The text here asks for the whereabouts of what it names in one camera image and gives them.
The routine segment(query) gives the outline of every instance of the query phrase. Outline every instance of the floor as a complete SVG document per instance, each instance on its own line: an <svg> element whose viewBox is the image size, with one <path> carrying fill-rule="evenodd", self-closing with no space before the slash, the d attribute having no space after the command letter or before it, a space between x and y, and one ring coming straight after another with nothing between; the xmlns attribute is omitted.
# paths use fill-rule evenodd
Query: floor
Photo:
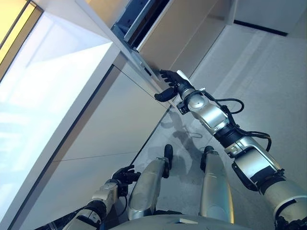
<svg viewBox="0 0 307 230"><path fill-rule="evenodd" d="M227 26L191 81L216 98L242 100L246 107L234 116L237 123L245 130L269 133L270 153L285 168L285 175L307 188L307 43L306 24L302 24L287 37ZM168 112L135 161L136 170L162 156L168 143L174 148L173 169L161 181L157 209L198 214L200 158L204 147L211 145L220 152L228 173L235 223L254 230L273 229L272 213L263 197L242 185L231 168L232 159L191 114L181 115L175 108Z"/></svg>

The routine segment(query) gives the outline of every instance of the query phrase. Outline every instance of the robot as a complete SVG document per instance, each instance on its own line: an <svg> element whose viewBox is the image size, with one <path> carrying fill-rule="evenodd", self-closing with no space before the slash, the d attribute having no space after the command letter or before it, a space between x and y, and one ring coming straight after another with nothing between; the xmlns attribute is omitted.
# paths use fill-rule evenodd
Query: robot
<svg viewBox="0 0 307 230"><path fill-rule="evenodd" d="M244 104L234 98L215 99L204 88L196 90L180 70L161 70L161 77L169 88L155 99L166 102L178 94L182 101L177 105L182 115L193 116L220 142L226 154L234 159L232 168L243 185L259 192L267 201L275 218L276 230L307 229L307 193L284 175L284 169L268 153L271 138L262 132L241 129L232 114L243 110ZM221 101L236 101L241 109L230 112ZM264 149L255 139L265 138ZM219 153L207 146L200 166L204 171L199 216L182 215L174 211L156 210L161 178L167 178L172 168L173 149L165 146L164 157L152 161L143 173L134 172L133 165L119 169L65 226L65 230L98 230L119 197L128 203L129 221L114 230L247 230L234 224L229 184ZM127 202L128 185L137 182Z"/></svg>

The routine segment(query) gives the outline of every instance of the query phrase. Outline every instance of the cabinet door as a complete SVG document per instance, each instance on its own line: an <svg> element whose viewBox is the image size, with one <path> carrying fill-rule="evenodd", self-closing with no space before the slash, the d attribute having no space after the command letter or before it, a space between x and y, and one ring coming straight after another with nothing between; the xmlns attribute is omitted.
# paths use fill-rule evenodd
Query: cabinet door
<svg viewBox="0 0 307 230"><path fill-rule="evenodd" d="M138 152L166 108L113 66L55 161Z"/></svg>
<svg viewBox="0 0 307 230"><path fill-rule="evenodd" d="M23 209L20 229L36 229L84 206L131 163L165 111L113 66Z"/></svg>

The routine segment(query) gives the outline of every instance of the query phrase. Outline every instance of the wire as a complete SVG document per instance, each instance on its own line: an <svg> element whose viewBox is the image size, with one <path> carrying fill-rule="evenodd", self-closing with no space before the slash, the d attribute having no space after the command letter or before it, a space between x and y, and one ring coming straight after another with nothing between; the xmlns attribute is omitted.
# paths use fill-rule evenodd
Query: wire
<svg viewBox="0 0 307 230"><path fill-rule="evenodd" d="M125 213L125 211L127 209L127 206L128 206L128 201L127 201L127 196L124 196L124 197L125 197L125 202L126 202L124 210L122 210L122 212L119 215L117 215L115 218L109 219L108 221L105 221L104 223L114 221L114 220L118 219L121 215L123 215Z"/></svg>
<svg viewBox="0 0 307 230"><path fill-rule="evenodd" d="M247 137L256 137L256 138L262 138L262 139L267 139L268 140L268 145L266 150L269 151L272 145L272 139L271 136L267 133L263 133L263 132L258 132L258 131L245 131L243 129L240 128L239 125L236 124L234 118L232 117L232 114L238 114L240 112L243 111L244 109L244 103L236 98L225 98L225 99L215 99L211 94L209 94L207 91L195 91L193 92L194 94L197 93L202 93L205 97L207 97L210 101L214 101L220 108L221 110L227 114L228 119L229 119L229 123L233 126L233 128L240 133L243 136L247 136ZM241 108L235 112L230 112L227 105L221 105L219 102L226 102L226 101L235 101L235 102L239 102L241 104Z"/></svg>

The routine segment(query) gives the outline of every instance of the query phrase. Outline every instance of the silver robot leg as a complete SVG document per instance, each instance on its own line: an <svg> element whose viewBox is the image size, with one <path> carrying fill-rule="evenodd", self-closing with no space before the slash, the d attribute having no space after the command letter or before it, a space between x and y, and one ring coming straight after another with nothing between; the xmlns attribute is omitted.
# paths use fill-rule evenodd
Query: silver robot leg
<svg viewBox="0 0 307 230"><path fill-rule="evenodd" d="M230 186L224 164L217 151L207 146L201 159L205 172L202 190L200 216L234 223L234 209Z"/></svg>
<svg viewBox="0 0 307 230"><path fill-rule="evenodd" d="M168 158L156 158L149 163L139 177L129 198L129 220L150 216L154 213L160 193L161 177L167 178L168 173Z"/></svg>

